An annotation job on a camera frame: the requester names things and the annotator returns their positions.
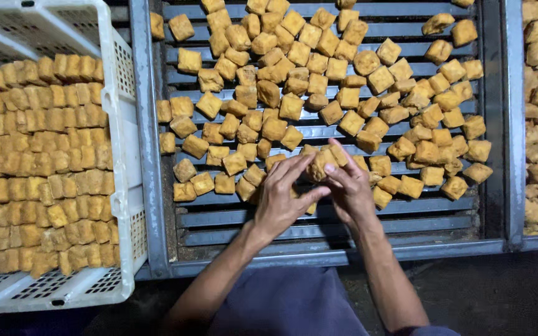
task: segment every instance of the finger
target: finger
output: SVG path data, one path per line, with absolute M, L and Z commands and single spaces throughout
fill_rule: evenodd
M 336 146 L 340 147 L 340 149 L 344 153 L 344 156 L 348 159 L 348 163 L 345 166 L 343 166 L 342 168 L 344 168 L 344 170 L 346 172 L 348 172 L 348 174 L 350 176 L 352 176 L 353 178 L 358 178 L 358 177 L 362 176 L 362 169 L 358 166 L 358 164 L 352 158 L 352 156 L 349 155 L 349 153 L 344 149 L 342 144 L 339 141 L 337 141 L 336 139 L 334 139 L 334 138 L 329 138 L 328 142 L 330 144 L 332 144 L 332 145 L 336 145 Z
M 275 168 L 275 173 L 273 174 L 273 178 L 282 179 L 284 175 L 290 170 L 290 167 L 292 167 L 294 164 L 299 162 L 303 157 L 301 156 L 292 156 L 290 158 L 287 158 L 283 161 L 280 161 L 279 166 Z
M 309 164 L 313 162 L 315 155 L 316 153 L 302 156 L 301 159 L 298 160 L 298 162 L 296 162 L 292 167 L 290 167 L 288 172 L 284 175 L 284 183 L 293 184 L 300 177 L 300 174 L 302 174 L 303 171 L 306 170 L 306 167 L 308 167 Z
M 301 208 L 304 208 L 305 210 L 310 207 L 311 204 L 318 202 L 321 198 L 328 196 L 331 194 L 331 190 L 328 187 L 325 187 L 324 185 L 317 187 L 315 189 L 312 189 L 308 193 L 304 193 L 298 199 L 296 202 L 299 202 L 301 204 Z
M 354 180 L 347 172 L 344 172 L 342 169 L 335 167 L 331 163 L 325 164 L 323 168 L 328 177 L 332 178 L 336 182 L 339 182 L 344 190 L 352 191 L 356 187 L 358 181 Z

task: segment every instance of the man's right hand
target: man's right hand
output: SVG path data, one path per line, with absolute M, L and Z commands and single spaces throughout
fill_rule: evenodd
M 329 139 L 329 143 L 339 146 L 348 159 L 343 169 L 333 164 L 325 164 L 327 185 L 331 189 L 333 206 L 340 220 L 344 222 L 358 239 L 362 233 L 381 233 L 383 227 L 375 214 L 375 201 L 369 186 L 369 175 L 343 149 L 339 141 Z

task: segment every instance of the metal tray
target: metal tray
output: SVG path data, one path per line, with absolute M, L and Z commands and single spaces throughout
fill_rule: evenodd
M 226 7 L 234 22 L 247 14 L 244 2 Z M 296 1 L 292 1 L 290 9 L 308 20 L 318 7 L 334 14 L 338 12 L 334 4 Z M 517 150 L 520 142 L 524 144 L 524 118 L 519 116 L 522 114 L 522 34 L 520 20 L 516 19 L 521 15 L 519 2 L 477 1 L 465 10 L 447 0 L 360 1 L 354 8 L 361 12 L 361 19 L 369 23 L 369 32 L 359 50 L 375 50 L 386 37 L 390 37 L 402 46 L 402 56 L 409 60 L 416 78 L 430 77 L 437 70 L 423 57 L 430 42 L 451 39 L 449 29 L 440 35 L 422 36 L 422 23 L 430 16 L 449 12 L 456 19 L 470 18 L 479 31 L 477 41 L 455 49 L 452 57 L 461 61 L 479 58 L 483 62 L 485 76 L 474 81 L 474 99 L 463 103 L 461 109 L 466 114 L 484 116 L 487 125 L 485 138 L 493 143 L 487 165 L 493 168 L 494 173 L 486 183 L 472 187 L 456 202 L 444 198 L 438 188 L 425 188 L 421 198 L 412 202 L 394 198 L 378 215 L 397 257 L 401 260 L 428 259 L 518 250 L 522 243 L 524 218 L 524 201 L 520 204 L 520 199 L 524 198 L 524 146 L 520 147 L 522 154 Z M 162 13 L 166 21 L 175 15 L 186 14 L 195 28 L 195 36 L 176 43 L 166 26 L 166 40 L 151 42 L 149 11 Z M 186 47 L 201 51 L 203 67 L 213 66 L 215 60 L 209 52 L 205 13 L 194 1 L 168 4 L 157 0 L 132 0 L 130 16 L 131 31 L 120 30 L 120 34 L 127 38 L 129 36 L 126 35 L 131 33 L 134 50 L 149 237 L 149 263 L 137 276 L 140 279 L 193 276 L 220 253 L 242 223 L 252 216 L 254 208 L 241 202 L 237 195 L 213 193 L 190 203 L 172 202 L 172 166 L 189 155 L 178 152 L 174 156 L 160 156 L 158 133 L 165 131 L 166 126 L 157 125 L 154 102 L 184 95 L 196 102 L 201 96 L 195 76 L 177 72 L 176 63 L 177 48 Z M 516 49 L 517 40 L 520 40 L 519 49 Z M 352 67 L 348 68 L 348 72 L 353 73 Z M 328 97 L 333 98 L 337 83 L 329 85 Z M 227 82 L 220 97 L 230 99 L 233 94 L 230 89 L 234 87 L 235 83 Z M 369 97 L 370 91 L 363 88 L 361 96 Z M 201 129 L 207 118 L 195 111 L 193 120 Z M 335 127 L 325 127 L 314 112 L 303 111 L 303 118 L 294 124 L 305 133 L 301 145 L 325 143 L 326 138 L 335 136 L 342 138 L 350 152 L 367 156 L 349 138 L 339 134 Z M 408 127 L 408 122 L 392 127 L 384 142 L 395 141 L 395 135 L 402 134 Z M 235 143 L 227 142 L 226 145 L 235 150 Z M 379 152 L 372 155 L 382 154 L 387 146 L 387 143 L 382 144 Z M 289 153 L 280 147 L 271 150 L 272 154 L 278 152 Z M 216 167 L 210 169 L 203 165 L 205 158 L 189 157 L 198 165 L 199 172 L 217 172 Z M 392 171 L 394 175 L 418 173 L 417 170 L 407 171 L 404 164 L 394 164 Z M 315 215 L 299 218 L 294 226 L 261 251 L 251 267 L 344 265 L 355 258 L 353 242 L 337 221 L 329 202 L 325 201 L 319 204 Z

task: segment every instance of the person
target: person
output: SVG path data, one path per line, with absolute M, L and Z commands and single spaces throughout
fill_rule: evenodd
M 334 139 L 329 142 L 341 147 Z M 363 257 L 385 329 L 394 335 L 458 335 L 429 326 L 422 303 L 375 214 L 368 173 L 344 153 L 348 164 L 342 168 L 326 164 L 325 185 L 295 199 L 290 188 L 314 155 L 276 163 L 267 174 L 254 218 L 180 296 L 166 314 L 161 331 L 188 335 L 367 335 L 334 268 L 268 267 L 244 272 L 252 258 L 312 203 L 331 195 L 335 212 L 349 228 Z

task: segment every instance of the hand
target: hand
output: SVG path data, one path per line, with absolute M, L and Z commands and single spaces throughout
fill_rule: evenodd
M 355 239 L 361 232 L 381 231 L 383 227 L 375 214 L 368 173 L 356 164 L 339 141 L 331 138 L 329 143 L 339 146 L 348 159 L 343 169 L 329 163 L 324 167 L 335 213 L 350 228 Z
M 311 204 L 329 195 L 330 190 L 325 186 L 312 189 L 299 198 L 292 198 L 290 194 L 292 185 L 313 158 L 314 155 L 290 157 L 274 164 L 267 175 L 254 221 L 250 223 L 252 236 L 260 238 L 265 246 L 286 231 Z

